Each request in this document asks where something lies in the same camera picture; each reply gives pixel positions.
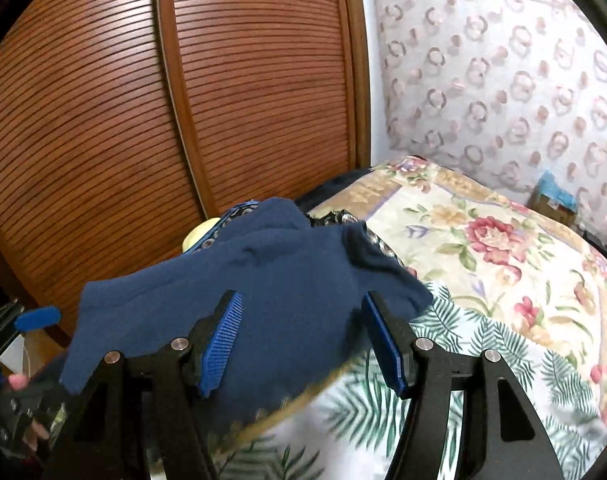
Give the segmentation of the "person's left hand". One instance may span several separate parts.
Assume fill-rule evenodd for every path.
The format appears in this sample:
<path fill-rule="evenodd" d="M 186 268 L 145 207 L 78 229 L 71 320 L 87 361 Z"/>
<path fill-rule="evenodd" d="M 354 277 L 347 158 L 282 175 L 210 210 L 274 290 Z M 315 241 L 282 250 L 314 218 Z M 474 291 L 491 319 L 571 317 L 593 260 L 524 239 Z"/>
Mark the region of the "person's left hand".
<path fill-rule="evenodd" d="M 8 376 L 8 386 L 13 392 L 21 392 L 29 386 L 29 377 L 25 374 L 11 374 Z M 29 418 L 29 425 L 23 433 L 23 442 L 31 452 L 37 452 L 41 442 L 48 442 L 50 433 L 45 426 L 34 418 L 34 413 L 29 411 L 26 400 L 19 398 L 20 411 Z"/>

